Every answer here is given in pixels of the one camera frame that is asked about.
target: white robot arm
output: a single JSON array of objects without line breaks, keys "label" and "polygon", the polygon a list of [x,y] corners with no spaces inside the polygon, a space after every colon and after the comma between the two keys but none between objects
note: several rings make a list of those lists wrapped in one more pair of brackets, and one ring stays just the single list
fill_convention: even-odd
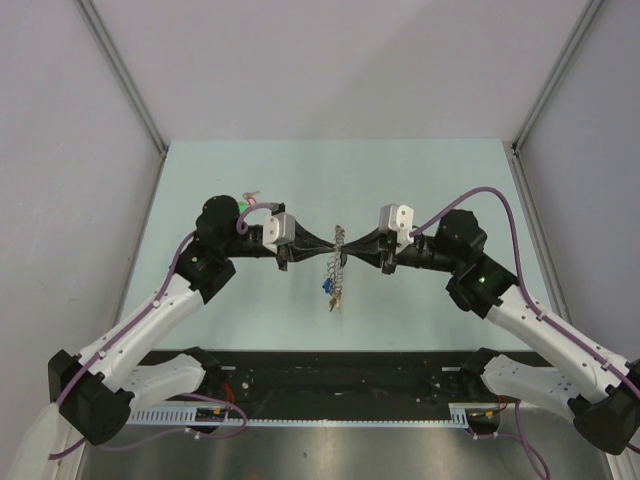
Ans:
[{"label": "white robot arm", "polygon": [[[378,228],[344,245],[342,254],[386,274],[399,265],[452,273],[447,291],[461,309],[513,333],[555,367],[533,368],[481,350],[475,373],[487,389],[573,420],[592,444],[621,453],[640,426],[640,365],[604,349],[540,306],[524,287],[519,261],[515,276],[483,253],[487,236],[473,214],[453,210],[470,194],[414,231],[408,228],[412,209],[384,207]],[[333,244],[313,236],[284,213],[284,205],[258,204],[251,209],[261,207],[270,209],[264,224],[248,227],[243,223],[248,211],[240,215],[233,198],[210,199],[196,221],[196,231],[182,242],[165,282],[148,301],[77,355],[60,351],[51,359],[51,400],[84,439],[94,445],[104,443],[132,413],[216,381],[220,365],[199,349],[153,367],[138,364],[234,275],[229,258],[275,258],[286,270],[288,262],[334,252]],[[438,220],[434,237],[422,235]],[[518,254],[517,240],[515,245]]]}]

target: cable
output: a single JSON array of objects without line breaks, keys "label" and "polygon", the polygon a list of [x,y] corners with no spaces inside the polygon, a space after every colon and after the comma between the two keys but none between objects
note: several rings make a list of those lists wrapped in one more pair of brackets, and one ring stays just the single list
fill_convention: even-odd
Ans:
[{"label": "cable", "polygon": [[520,434],[520,438],[522,439],[522,446],[524,447],[524,451],[527,454],[527,457],[529,458],[529,462],[531,463],[531,466],[533,467],[533,469],[536,471],[536,473],[540,478],[549,479],[549,470],[545,468],[546,475],[543,475],[543,473],[538,468],[538,465],[536,464],[535,458],[534,458],[535,454],[533,453],[533,447],[529,444],[529,441],[527,440],[527,436],[524,433],[524,429],[522,428],[522,417],[520,415],[520,400],[516,402],[516,425],[518,426],[518,433]]},{"label": "cable", "polygon": [[[235,437],[236,435],[240,434],[241,432],[244,431],[245,428],[247,428],[249,426],[249,418],[247,417],[247,414],[244,413],[244,410],[242,410],[237,405],[234,405],[234,404],[229,403],[229,402],[224,402],[222,400],[218,400],[217,398],[205,397],[204,395],[200,395],[198,393],[185,393],[185,394],[182,394],[181,396],[182,397],[193,398],[195,400],[203,400],[205,402],[213,402],[213,403],[216,403],[216,404],[224,405],[227,408],[230,408],[231,410],[235,410],[242,417],[242,425],[240,425],[240,427],[238,427],[236,430],[233,430],[232,432],[229,432],[229,433],[217,433],[217,434],[216,433],[196,432],[196,434],[195,434],[195,438],[196,439],[198,439],[200,437],[212,438],[212,439],[231,438],[231,437]],[[108,447],[106,445],[101,445],[99,448],[101,448],[102,450],[105,450],[107,452],[126,452],[128,450],[133,450],[135,448],[138,448],[138,447],[141,447],[143,445],[146,445],[147,443],[150,443],[150,442],[152,442],[154,440],[157,440],[160,437],[164,437],[165,435],[170,435],[172,433],[180,433],[180,432],[185,432],[185,431],[190,432],[192,430],[190,430],[189,428],[187,428],[185,430],[183,427],[171,428],[169,430],[164,430],[162,432],[159,432],[159,433],[157,433],[155,435],[147,437],[147,438],[145,438],[143,440],[140,440],[138,442],[131,443],[129,445],[123,445],[123,446],[120,446],[120,447]]]},{"label": "cable", "polygon": [[84,442],[85,442],[85,439],[81,438],[76,443],[74,443],[69,448],[67,448],[66,450],[63,450],[60,453],[51,453],[51,454],[49,454],[49,460],[60,460],[60,459],[62,459],[64,457],[66,457],[67,455],[71,455],[78,448],[80,448],[82,445],[84,445]]},{"label": "cable", "polygon": [[[527,437],[522,430],[521,418],[520,418],[520,401],[516,402],[516,425],[518,426],[518,435],[513,435],[510,433],[489,433],[486,435],[478,435],[473,431],[471,427],[467,430],[470,434],[473,435],[474,440],[495,440],[496,438],[510,438],[511,440],[516,440],[522,444],[524,447],[524,451],[527,454],[527,458],[531,463],[531,466],[536,472],[536,475],[540,477],[541,480],[551,480],[551,471],[549,470],[549,466],[542,458],[542,455],[529,443]],[[544,469],[544,473],[540,470],[538,463],[542,465]]]},{"label": "cable", "polygon": [[[614,365],[611,365],[609,363],[609,361],[606,358],[604,358],[602,355],[600,355],[600,353],[598,351],[596,351],[593,348],[591,348],[589,345],[587,345],[585,342],[583,342],[580,338],[578,338],[576,335],[574,335],[573,333],[571,333],[568,330],[566,330],[564,327],[562,327],[562,325],[560,325],[558,322],[556,322],[555,320],[550,318],[548,315],[545,315],[542,312],[542,310],[533,301],[533,298],[531,298],[531,295],[529,294],[529,290],[527,289],[527,287],[525,285],[525,282],[524,282],[524,274],[522,272],[522,259],[521,259],[521,256],[520,256],[520,246],[518,245],[518,233],[516,231],[516,222],[515,222],[515,218],[513,216],[513,210],[511,209],[511,206],[509,205],[509,201],[507,200],[507,197],[505,197],[502,194],[502,192],[500,192],[499,190],[497,190],[497,189],[495,189],[493,187],[477,187],[477,188],[474,188],[472,190],[469,190],[467,193],[462,195],[460,198],[458,198],[457,200],[454,200],[449,205],[447,205],[444,209],[442,209],[435,217],[433,217],[427,223],[425,223],[421,227],[417,228],[416,230],[413,230],[409,234],[409,236],[410,237],[415,237],[415,236],[421,234],[427,228],[429,228],[432,225],[434,225],[442,217],[444,217],[447,213],[449,213],[451,210],[453,210],[455,207],[457,207],[460,203],[464,202],[468,198],[470,198],[470,197],[472,197],[472,196],[474,196],[474,195],[476,195],[478,193],[483,193],[483,192],[493,193],[495,196],[497,196],[498,199],[500,200],[500,202],[502,203],[502,205],[504,206],[505,211],[507,212],[507,218],[509,219],[509,229],[511,230],[511,241],[513,243],[513,255],[514,255],[514,259],[515,259],[515,263],[516,263],[516,275],[518,277],[518,283],[520,284],[520,291],[522,292],[522,296],[523,296],[525,302],[527,303],[527,305],[529,305],[529,308],[536,314],[536,316],[538,318],[541,318],[542,320],[544,320],[547,324],[549,324],[552,328],[554,328],[556,331],[558,331],[564,337],[566,337],[569,340],[571,340],[574,344],[579,346],[582,350],[584,350],[586,353],[588,353],[591,357],[595,358],[603,366],[603,368],[605,370],[609,370],[611,373],[613,373],[622,383],[624,383],[629,388],[629,390],[631,390],[633,392],[633,394],[638,398],[638,400],[640,400],[640,389],[638,387],[636,387],[634,385],[634,383],[629,378],[627,378]],[[632,449],[632,450],[635,451],[635,452],[638,452],[639,449],[637,447],[634,447],[634,449]]]},{"label": "cable", "polygon": [[233,393],[233,389],[231,388],[231,385],[225,382],[222,384],[222,388],[224,388],[227,394],[229,394],[230,399],[228,401],[230,401],[231,403],[236,403],[236,394]]},{"label": "cable", "polygon": [[[489,433],[487,435],[478,435],[471,428],[469,428],[467,431],[471,435],[473,435],[474,440],[495,440],[496,438],[509,438],[511,440],[515,440],[516,442],[522,443],[522,439],[520,437],[518,437],[517,435],[513,435],[511,433],[498,433],[496,435]],[[531,449],[531,452],[533,453],[533,455],[535,455],[535,457],[540,462],[540,465],[542,465],[542,468],[544,468],[545,476],[540,478],[544,480],[551,480],[551,471],[549,470],[549,466],[546,464],[546,462],[542,458],[542,455],[540,455],[540,453],[531,445],[529,445],[529,448]]]},{"label": "cable", "polygon": [[[142,309],[142,311],[138,315],[136,315],[133,320],[131,320],[119,332],[117,332],[109,341],[107,341],[99,351],[95,352],[91,356],[91,358],[89,358],[87,363],[85,363],[80,368],[80,370],[78,370],[78,372],[71,378],[71,380],[69,381],[69,383],[67,383],[64,389],[62,389],[60,396],[56,400],[56,405],[58,406],[58,408],[60,408],[60,406],[67,399],[67,397],[69,396],[69,393],[71,392],[71,390],[73,390],[73,387],[76,386],[80,378],[82,378],[82,376],[86,372],[88,372],[89,369],[100,359],[100,352],[108,351],[113,345],[115,345],[118,341],[120,341],[122,337],[124,337],[127,333],[129,333],[138,323],[142,321],[142,319],[144,319],[149,314],[151,310],[153,310],[154,308],[153,303],[157,300],[160,300],[164,296],[165,292],[169,288],[171,277],[173,277],[173,274],[176,270],[178,258],[180,257],[180,254],[182,253],[182,250],[184,249],[187,242],[189,242],[189,240],[193,238],[195,233],[196,233],[195,231],[191,232],[178,245],[178,248],[176,249],[176,253],[173,255],[173,259],[171,260],[171,264],[169,265],[169,271],[167,272],[167,276],[164,278],[164,281],[162,282],[162,285],[160,286],[158,293],[156,294],[155,297],[153,297],[153,300],[151,301],[151,303],[147,305],[144,309]],[[64,450],[63,452],[52,453],[49,455],[49,460],[59,460],[60,458],[64,458],[70,453],[72,453],[73,451],[77,450],[80,447],[80,445],[82,445],[83,443],[84,443],[84,439],[79,440],[78,442],[76,442],[74,445],[69,447],[67,450]]]},{"label": "cable", "polygon": [[238,221],[236,222],[236,231],[240,235],[244,235],[249,231],[249,225],[245,223],[244,219],[247,218],[247,215],[249,215],[251,212],[255,210],[265,209],[265,208],[268,210],[272,210],[277,206],[278,206],[277,203],[254,203],[252,205],[249,205],[247,209],[244,212],[242,212],[238,217]]},{"label": "cable", "polygon": [[493,408],[491,410],[485,410],[484,412],[471,412],[468,413],[467,416],[477,418],[477,417],[492,417],[493,415],[497,415],[499,413],[504,412],[509,406],[509,402],[507,397],[504,395],[498,395],[498,408]]}]

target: purple cable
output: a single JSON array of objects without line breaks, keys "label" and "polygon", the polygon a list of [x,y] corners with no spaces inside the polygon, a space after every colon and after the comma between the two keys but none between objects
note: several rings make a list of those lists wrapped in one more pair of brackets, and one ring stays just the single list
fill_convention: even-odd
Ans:
[{"label": "purple cable", "polygon": [[[196,432],[196,435],[199,434],[201,437],[214,438],[214,439],[215,438],[217,438],[217,439],[231,438],[231,437],[235,437],[236,435],[241,433],[249,425],[249,419],[247,417],[247,414],[244,413],[244,411],[240,407],[238,407],[237,405],[234,405],[233,403],[224,402],[224,401],[218,400],[216,398],[205,397],[204,395],[200,395],[200,394],[197,394],[197,393],[185,393],[182,396],[183,397],[193,398],[193,399],[196,399],[196,400],[203,400],[203,401],[206,401],[206,402],[214,402],[216,404],[224,405],[227,408],[235,410],[242,417],[242,425],[240,427],[238,427],[236,430],[232,431],[232,432],[222,433],[222,434]],[[103,446],[100,446],[99,448],[101,448],[102,450],[106,450],[108,452],[126,452],[128,450],[133,450],[135,448],[138,448],[138,447],[141,447],[143,445],[146,445],[147,443],[152,442],[154,440],[157,440],[160,437],[164,437],[165,435],[170,435],[170,434],[173,434],[173,433],[180,433],[180,432],[184,432],[184,431],[185,431],[185,429],[183,427],[171,428],[169,430],[163,430],[162,432],[156,433],[155,435],[147,437],[144,440],[140,440],[139,442],[131,443],[129,445],[124,445],[122,447],[107,447],[107,446],[103,445]]]},{"label": "purple cable", "polygon": [[51,453],[51,454],[49,454],[49,460],[60,460],[60,459],[62,459],[64,457],[66,457],[67,455],[72,454],[78,448],[80,448],[82,445],[84,445],[84,442],[85,442],[85,439],[81,438],[76,443],[74,443],[69,448],[67,448],[66,450],[63,450],[60,453]]},{"label": "purple cable", "polygon": [[[525,441],[521,437],[518,437],[517,435],[512,435],[511,433],[498,433],[497,435],[493,435],[490,433],[487,435],[478,435],[476,432],[474,432],[471,429],[471,427],[469,427],[468,432],[473,435],[474,440],[495,440],[496,438],[510,438],[511,440],[520,442],[523,445],[525,444]],[[538,474],[538,476],[542,480],[551,480],[551,471],[549,470],[549,466],[547,465],[547,463],[542,458],[542,455],[540,455],[540,453],[533,446],[528,445],[528,447],[531,450],[531,453],[538,459],[538,462],[540,462],[540,465],[542,465],[542,468],[544,468],[544,475],[541,475],[541,472],[540,473],[538,472],[537,465],[531,460],[531,458],[529,458],[529,461],[531,462],[531,465],[533,465],[533,468],[535,469],[536,474]]]},{"label": "purple cable", "polygon": [[249,231],[249,225],[245,223],[244,219],[247,218],[247,215],[249,215],[251,212],[255,210],[261,210],[263,208],[271,210],[272,208],[277,206],[277,203],[254,203],[253,205],[249,205],[249,207],[238,217],[238,221],[236,222],[236,231],[240,235],[244,235]]},{"label": "purple cable", "polygon": [[527,440],[527,436],[525,435],[524,429],[522,428],[522,416],[520,415],[520,400],[516,402],[516,425],[518,426],[518,433],[520,434],[520,438],[522,439],[522,446],[524,447],[524,451],[527,454],[527,458],[529,458],[529,462],[531,463],[531,466],[533,467],[533,469],[536,471],[536,473],[540,478],[544,480],[549,480],[549,470],[546,468],[546,465],[544,464],[544,462],[542,462],[542,465],[545,467],[546,475],[544,475],[538,468],[538,465],[536,464],[535,458],[534,458],[535,454],[533,453],[533,447],[529,443],[529,440]]},{"label": "purple cable", "polygon": [[[582,350],[584,350],[586,353],[588,353],[593,358],[595,358],[603,367],[605,365],[607,365],[609,362],[607,361],[606,358],[604,358],[602,355],[600,355],[600,353],[598,353],[598,351],[594,350],[589,345],[587,345],[585,342],[583,342],[576,335],[574,335],[573,333],[571,333],[568,330],[566,330],[558,322],[556,322],[555,320],[553,320],[549,316],[547,316],[544,313],[542,313],[542,310],[540,308],[538,308],[536,303],[533,301],[533,298],[531,298],[531,295],[529,294],[529,290],[527,290],[527,287],[526,287],[525,282],[524,282],[524,274],[522,272],[522,260],[521,260],[521,257],[520,257],[520,246],[518,245],[518,233],[516,231],[516,222],[515,222],[515,218],[513,216],[513,211],[511,210],[511,206],[509,205],[509,201],[507,200],[507,197],[505,197],[502,194],[502,192],[500,192],[499,190],[497,190],[497,189],[495,189],[493,187],[478,187],[478,188],[474,188],[472,190],[469,190],[467,193],[462,195],[460,198],[458,198],[457,200],[455,200],[455,201],[451,202],[449,205],[447,205],[444,209],[442,209],[440,211],[440,213],[438,213],[435,217],[433,217],[427,223],[425,223],[421,227],[419,227],[419,228],[415,229],[414,231],[412,231],[409,234],[409,236],[415,237],[415,236],[421,234],[427,228],[431,227],[436,222],[438,222],[442,217],[444,217],[447,213],[449,213],[451,210],[453,210],[459,204],[461,204],[462,202],[467,200],[469,197],[472,197],[472,196],[474,196],[474,195],[476,195],[478,193],[483,193],[483,192],[493,193],[495,196],[497,196],[500,199],[500,202],[502,202],[502,205],[504,206],[504,209],[507,212],[507,217],[509,219],[509,229],[511,230],[511,240],[513,242],[513,255],[514,255],[515,263],[516,263],[516,275],[518,277],[518,282],[520,283],[520,291],[522,292],[522,296],[524,297],[524,300],[527,302],[527,305],[529,305],[529,308],[531,308],[531,310],[536,314],[536,316],[538,316],[539,318],[544,320],[546,323],[551,325],[551,327],[554,328],[556,331],[558,331],[560,334],[562,334],[563,336],[565,336],[566,338],[571,340],[573,343],[578,345]],[[630,379],[628,379],[624,375],[624,373],[622,373],[618,368],[616,368],[613,365],[607,365],[605,367],[605,370],[609,370],[611,373],[613,373],[622,383],[624,383],[627,387],[629,387],[629,389],[634,393],[634,395],[636,397],[638,397],[638,399],[640,399],[640,389],[638,387],[636,387],[633,384],[633,382]],[[640,449],[638,449],[637,447],[633,447],[633,445],[631,445],[631,444],[629,444],[628,447],[631,448],[634,452],[640,453],[640,451],[639,451]]]},{"label": "purple cable", "polygon": [[[155,302],[156,300],[160,300],[162,298],[162,296],[165,294],[165,292],[167,291],[167,288],[169,288],[169,283],[171,282],[171,277],[173,277],[173,273],[176,270],[176,264],[178,263],[178,258],[180,257],[180,254],[182,253],[182,250],[184,249],[185,245],[189,242],[189,240],[191,240],[193,238],[195,233],[196,232],[191,232],[189,235],[187,235],[184,238],[184,240],[182,240],[180,242],[180,245],[178,245],[178,248],[176,249],[176,253],[173,256],[173,260],[171,261],[171,265],[169,266],[169,271],[167,272],[167,276],[164,278],[164,281],[162,282],[162,285],[160,286],[160,289],[158,290],[158,293],[153,298],[151,303],[149,305],[147,305],[138,315],[136,315],[136,317],[133,320],[131,320],[127,325],[125,325],[122,328],[122,330],[120,330],[118,333],[116,333],[113,336],[113,338],[111,338],[108,342],[106,342],[102,346],[102,348],[100,349],[101,351],[106,352],[107,350],[109,350],[113,345],[115,345],[118,341],[120,341],[122,339],[122,337],[124,337],[127,333],[129,333],[138,323],[140,323],[142,321],[142,319],[144,317],[146,317],[151,310],[153,310],[153,302]],[[67,399],[67,397],[69,396],[69,393],[71,392],[73,387],[76,386],[76,384],[78,383],[80,378],[82,378],[82,376],[87,371],[89,371],[89,369],[99,359],[100,359],[100,352],[98,351],[98,352],[95,352],[91,356],[91,358],[89,358],[87,363],[85,363],[82,366],[82,368],[80,368],[80,370],[78,370],[78,372],[71,378],[69,383],[67,383],[67,385],[64,387],[64,389],[60,393],[60,396],[56,400],[56,405],[58,406],[58,408],[60,408],[60,405],[62,405],[64,403],[64,401]],[[77,450],[78,447],[80,447],[80,445],[82,445],[83,443],[84,443],[84,439],[79,440],[78,442],[76,442],[74,445],[72,445],[71,447],[69,447],[67,450],[65,450],[63,452],[52,453],[52,454],[49,455],[49,460],[58,460],[60,458],[64,458],[67,455],[69,455],[71,452]]]}]

